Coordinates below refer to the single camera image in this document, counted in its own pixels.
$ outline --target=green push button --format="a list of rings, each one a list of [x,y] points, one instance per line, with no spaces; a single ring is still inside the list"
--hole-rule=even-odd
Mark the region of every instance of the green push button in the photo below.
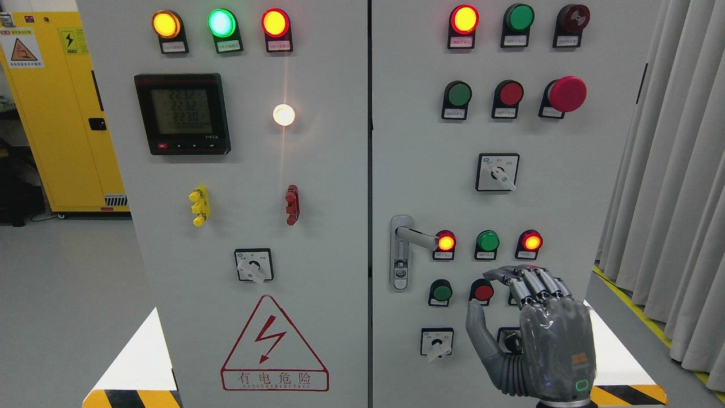
[[[517,4],[507,13],[506,25],[513,31],[524,31],[534,24],[534,9],[528,4]]]
[[[448,91],[448,100],[455,106],[463,106],[471,100],[471,88],[464,83],[457,83]]]
[[[481,250],[492,252],[498,248],[501,242],[498,239],[497,233],[493,231],[483,231],[481,234],[478,234],[476,243]]]
[[[438,286],[433,291],[433,299],[438,302],[445,302],[453,296],[453,291],[447,286]]]
[[[587,389],[589,389],[589,381],[587,381],[587,380],[579,380],[579,381],[576,382],[576,385],[575,386],[576,386],[576,390],[577,391],[580,391],[580,392],[581,391],[586,391]]]

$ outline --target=green indicator light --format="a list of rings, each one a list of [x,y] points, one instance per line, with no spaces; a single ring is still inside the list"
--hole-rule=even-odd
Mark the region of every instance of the green indicator light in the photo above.
[[[455,106],[463,106],[471,100],[471,88],[457,83],[448,91],[448,100]]]
[[[534,9],[529,5],[519,4],[511,10],[506,23],[511,30],[524,31],[534,23]]]
[[[226,38],[236,30],[236,18],[227,9],[216,9],[209,13],[209,29],[217,37]]]
[[[575,386],[576,386],[576,390],[577,391],[579,391],[579,392],[585,391],[585,390],[587,390],[589,388],[589,381],[587,381],[587,380],[579,380],[579,381],[576,382],[576,385]]]
[[[478,243],[478,247],[486,252],[496,250],[500,244],[498,234],[493,231],[483,231],[478,235],[476,242]]]
[[[450,299],[452,295],[453,292],[451,291],[451,288],[447,286],[438,286],[433,291],[433,298],[438,302],[445,302]]]

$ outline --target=warning sign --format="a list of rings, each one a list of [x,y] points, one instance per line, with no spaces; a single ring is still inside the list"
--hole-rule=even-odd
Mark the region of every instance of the warning sign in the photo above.
[[[43,57],[32,28],[0,30],[0,46],[10,68],[42,68]]]
[[[227,391],[327,391],[330,375],[270,295],[257,302],[221,370]]]
[[[82,27],[59,28],[58,34],[66,55],[88,55],[88,44]]]

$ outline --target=glowing light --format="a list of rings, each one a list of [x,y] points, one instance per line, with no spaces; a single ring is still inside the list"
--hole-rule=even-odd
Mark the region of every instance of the glowing light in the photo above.
[[[523,239],[523,247],[527,250],[537,250],[542,246],[542,238],[539,235],[529,235]]]
[[[289,31],[289,16],[282,9],[269,9],[262,15],[262,29],[270,37],[282,37]]]
[[[444,235],[438,239],[438,249],[452,250],[455,247],[455,239],[449,235]]]
[[[272,111],[272,118],[279,126],[289,126],[294,122],[294,109],[288,104],[279,104]]]
[[[456,33],[470,34],[479,25],[479,11],[467,4],[458,6],[451,15],[451,26]]]
[[[179,16],[170,10],[160,10],[152,19],[154,31],[161,38],[174,38],[181,32]]]
[[[215,9],[209,13],[207,19],[209,29],[217,37],[226,38],[236,30],[236,18],[227,9]]]

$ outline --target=white curtain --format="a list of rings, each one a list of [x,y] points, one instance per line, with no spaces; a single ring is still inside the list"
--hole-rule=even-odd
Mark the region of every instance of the white curtain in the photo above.
[[[725,391],[725,0],[670,0],[600,243],[600,268],[666,322],[670,355]]]

